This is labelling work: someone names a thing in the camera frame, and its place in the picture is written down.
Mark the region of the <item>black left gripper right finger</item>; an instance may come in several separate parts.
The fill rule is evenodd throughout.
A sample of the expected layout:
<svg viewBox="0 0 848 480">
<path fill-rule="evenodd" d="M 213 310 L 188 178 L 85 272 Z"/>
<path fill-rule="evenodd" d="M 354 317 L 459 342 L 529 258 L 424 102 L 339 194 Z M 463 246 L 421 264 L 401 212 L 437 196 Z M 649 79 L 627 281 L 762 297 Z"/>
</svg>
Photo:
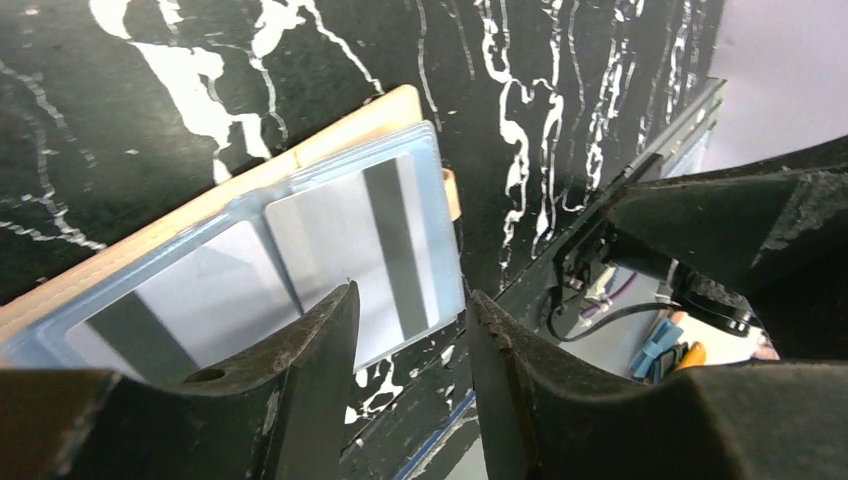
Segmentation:
<svg viewBox="0 0 848 480">
<path fill-rule="evenodd" d="M 466 313 L 492 479 L 843 479 L 847 367 L 743 362 L 656 385 L 538 337 L 481 291 Z"/>
</svg>

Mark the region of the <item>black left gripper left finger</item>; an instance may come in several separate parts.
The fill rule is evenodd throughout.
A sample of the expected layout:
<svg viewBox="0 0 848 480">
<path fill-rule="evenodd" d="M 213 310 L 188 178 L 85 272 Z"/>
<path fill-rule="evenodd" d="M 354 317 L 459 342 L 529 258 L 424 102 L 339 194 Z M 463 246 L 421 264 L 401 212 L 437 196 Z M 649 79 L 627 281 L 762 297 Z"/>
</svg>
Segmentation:
<svg viewBox="0 0 848 480">
<path fill-rule="evenodd" d="M 180 383 L 110 369 L 5 369 L 5 479 L 336 479 L 360 295 L 305 315 Z"/>
</svg>

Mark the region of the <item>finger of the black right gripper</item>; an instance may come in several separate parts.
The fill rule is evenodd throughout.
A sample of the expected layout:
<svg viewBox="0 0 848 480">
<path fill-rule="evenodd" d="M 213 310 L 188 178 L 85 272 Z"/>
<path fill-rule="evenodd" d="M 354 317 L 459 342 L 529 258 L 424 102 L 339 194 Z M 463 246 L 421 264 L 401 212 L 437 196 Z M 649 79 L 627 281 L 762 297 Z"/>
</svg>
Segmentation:
<svg viewBox="0 0 848 480">
<path fill-rule="evenodd" d="M 623 239 L 744 296 L 784 358 L 847 357 L 847 141 L 631 185 Z"/>
</svg>

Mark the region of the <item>white card black stripe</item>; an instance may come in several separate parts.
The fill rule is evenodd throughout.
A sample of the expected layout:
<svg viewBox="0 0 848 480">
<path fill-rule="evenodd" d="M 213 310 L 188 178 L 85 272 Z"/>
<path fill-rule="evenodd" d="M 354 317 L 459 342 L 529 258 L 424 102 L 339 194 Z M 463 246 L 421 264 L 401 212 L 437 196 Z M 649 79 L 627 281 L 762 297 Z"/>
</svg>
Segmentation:
<svg viewBox="0 0 848 480">
<path fill-rule="evenodd" d="M 357 284 L 355 367 L 454 318 L 455 300 L 435 272 L 412 156 L 294 193 L 269 204 L 265 217 L 304 309 L 338 285 Z"/>
</svg>

